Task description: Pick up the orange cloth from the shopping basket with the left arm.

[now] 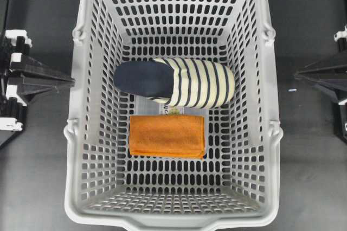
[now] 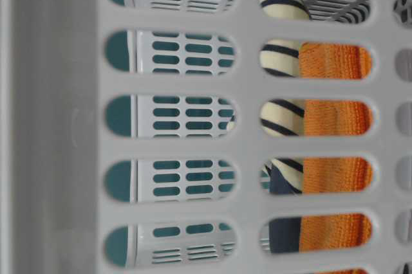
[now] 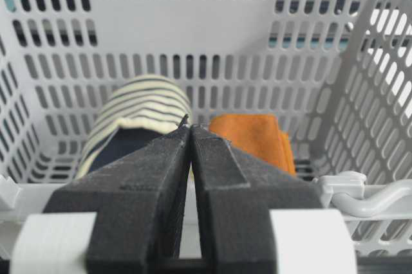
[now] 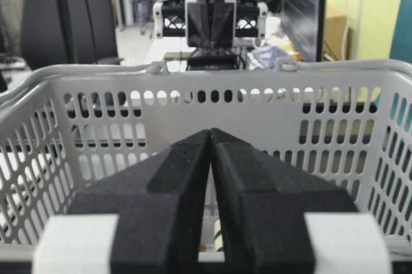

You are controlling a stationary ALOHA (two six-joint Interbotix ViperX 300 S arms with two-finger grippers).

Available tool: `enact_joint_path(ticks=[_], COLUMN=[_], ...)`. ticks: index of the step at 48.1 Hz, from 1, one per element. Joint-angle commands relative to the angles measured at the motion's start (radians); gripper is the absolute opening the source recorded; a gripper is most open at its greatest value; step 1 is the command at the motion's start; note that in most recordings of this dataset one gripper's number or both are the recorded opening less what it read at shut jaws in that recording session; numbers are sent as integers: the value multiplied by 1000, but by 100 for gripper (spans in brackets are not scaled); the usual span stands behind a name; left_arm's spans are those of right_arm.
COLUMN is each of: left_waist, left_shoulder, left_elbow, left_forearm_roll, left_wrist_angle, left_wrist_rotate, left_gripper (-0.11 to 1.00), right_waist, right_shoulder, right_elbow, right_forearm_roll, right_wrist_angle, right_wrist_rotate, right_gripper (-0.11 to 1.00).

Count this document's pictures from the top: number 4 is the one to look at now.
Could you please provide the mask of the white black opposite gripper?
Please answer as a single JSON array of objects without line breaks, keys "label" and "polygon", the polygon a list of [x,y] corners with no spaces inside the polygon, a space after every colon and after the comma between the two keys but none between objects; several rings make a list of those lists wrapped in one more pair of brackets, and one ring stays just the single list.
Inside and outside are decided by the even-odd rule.
[{"label": "white black opposite gripper", "polygon": [[193,48],[231,48],[263,39],[267,4],[244,0],[163,0],[153,6],[155,37],[183,37]]}]

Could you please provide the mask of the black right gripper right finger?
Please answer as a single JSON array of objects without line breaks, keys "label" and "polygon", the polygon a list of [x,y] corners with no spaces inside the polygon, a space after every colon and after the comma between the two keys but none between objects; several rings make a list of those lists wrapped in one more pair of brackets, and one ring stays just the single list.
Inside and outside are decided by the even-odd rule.
[{"label": "black right gripper right finger", "polygon": [[375,218],[349,193],[211,130],[226,260],[253,273],[397,273]]}]

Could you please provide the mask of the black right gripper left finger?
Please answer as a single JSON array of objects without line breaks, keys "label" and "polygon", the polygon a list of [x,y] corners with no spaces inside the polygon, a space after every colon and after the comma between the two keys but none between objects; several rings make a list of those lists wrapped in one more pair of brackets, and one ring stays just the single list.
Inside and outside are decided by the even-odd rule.
[{"label": "black right gripper left finger", "polygon": [[196,269],[211,162],[208,130],[76,191],[52,217],[33,273],[189,273]]}]

